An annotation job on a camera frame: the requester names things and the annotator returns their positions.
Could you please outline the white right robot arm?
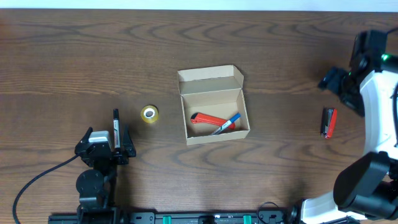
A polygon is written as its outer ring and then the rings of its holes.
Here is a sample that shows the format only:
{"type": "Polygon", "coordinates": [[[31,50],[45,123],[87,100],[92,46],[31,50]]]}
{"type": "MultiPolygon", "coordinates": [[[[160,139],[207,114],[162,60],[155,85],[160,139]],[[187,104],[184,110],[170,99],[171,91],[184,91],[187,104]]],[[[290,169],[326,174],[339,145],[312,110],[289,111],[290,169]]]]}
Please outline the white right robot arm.
{"type": "Polygon", "coordinates": [[[397,56],[388,31],[360,32],[350,70],[331,68],[319,82],[365,119],[363,156],[340,172],[333,190],[292,207],[289,223],[359,223],[397,219],[397,56]]]}

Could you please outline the blue marker pen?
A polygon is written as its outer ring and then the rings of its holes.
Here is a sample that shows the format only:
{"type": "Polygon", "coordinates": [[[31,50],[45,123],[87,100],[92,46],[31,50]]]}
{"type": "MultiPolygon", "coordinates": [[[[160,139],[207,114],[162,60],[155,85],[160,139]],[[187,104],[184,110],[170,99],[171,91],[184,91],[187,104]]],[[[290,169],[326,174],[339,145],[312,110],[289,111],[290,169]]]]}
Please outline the blue marker pen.
{"type": "Polygon", "coordinates": [[[228,127],[230,127],[236,120],[238,120],[241,117],[240,113],[236,113],[232,118],[230,118],[229,120],[227,120],[224,124],[222,124],[218,129],[216,129],[215,131],[213,131],[211,133],[211,136],[214,135],[218,135],[220,133],[222,133],[225,129],[227,129],[228,127]]]}

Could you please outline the orange utility knife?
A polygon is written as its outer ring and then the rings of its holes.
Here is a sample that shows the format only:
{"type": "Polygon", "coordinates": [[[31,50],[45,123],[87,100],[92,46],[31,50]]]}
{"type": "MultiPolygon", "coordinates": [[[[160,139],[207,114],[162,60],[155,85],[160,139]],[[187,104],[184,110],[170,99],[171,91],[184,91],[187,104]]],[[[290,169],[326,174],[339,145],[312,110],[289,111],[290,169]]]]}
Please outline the orange utility knife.
{"type": "Polygon", "coordinates": [[[222,126],[227,122],[226,119],[210,116],[208,114],[203,114],[203,113],[194,113],[191,116],[190,121],[192,124],[205,123],[205,124],[212,124],[218,127],[222,126]]]}

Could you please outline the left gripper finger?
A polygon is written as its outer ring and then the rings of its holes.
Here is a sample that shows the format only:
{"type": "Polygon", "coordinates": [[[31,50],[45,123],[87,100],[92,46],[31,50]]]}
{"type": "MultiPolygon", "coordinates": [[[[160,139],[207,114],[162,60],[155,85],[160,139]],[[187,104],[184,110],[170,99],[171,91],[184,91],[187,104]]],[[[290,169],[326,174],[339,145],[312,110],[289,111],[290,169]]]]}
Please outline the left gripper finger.
{"type": "Polygon", "coordinates": [[[90,146],[90,135],[93,132],[93,128],[89,127],[85,135],[82,137],[82,139],[79,141],[77,144],[78,149],[87,149],[90,146]]]}
{"type": "Polygon", "coordinates": [[[129,126],[128,125],[125,125],[125,128],[124,128],[123,147],[124,147],[124,150],[128,154],[134,154],[134,145],[132,143],[132,140],[131,140],[131,137],[129,134],[129,126]]]}

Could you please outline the red black stapler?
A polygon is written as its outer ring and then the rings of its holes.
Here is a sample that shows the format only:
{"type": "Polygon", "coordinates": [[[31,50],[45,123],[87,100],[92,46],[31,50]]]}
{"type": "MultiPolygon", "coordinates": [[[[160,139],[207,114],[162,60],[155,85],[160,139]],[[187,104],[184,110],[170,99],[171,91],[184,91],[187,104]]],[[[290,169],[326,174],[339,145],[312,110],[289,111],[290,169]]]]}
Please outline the red black stapler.
{"type": "Polygon", "coordinates": [[[337,110],[335,108],[324,108],[320,134],[325,139],[330,139],[333,135],[336,124],[337,110]]]}

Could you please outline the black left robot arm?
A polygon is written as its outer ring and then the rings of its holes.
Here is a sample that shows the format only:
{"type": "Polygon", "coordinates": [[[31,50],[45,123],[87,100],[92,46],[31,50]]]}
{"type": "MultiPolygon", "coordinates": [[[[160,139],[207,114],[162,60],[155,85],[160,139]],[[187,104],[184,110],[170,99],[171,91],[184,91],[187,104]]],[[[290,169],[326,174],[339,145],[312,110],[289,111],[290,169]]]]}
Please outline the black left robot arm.
{"type": "Polygon", "coordinates": [[[77,223],[129,223],[127,212],[114,204],[118,166],[128,165],[129,158],[136,157],[129,127],[124,128],[120,148],[111,146],[107,131],[88,128],[75,146],[75,154],[89,167],[76,180],[80,202],[77,223]]]}

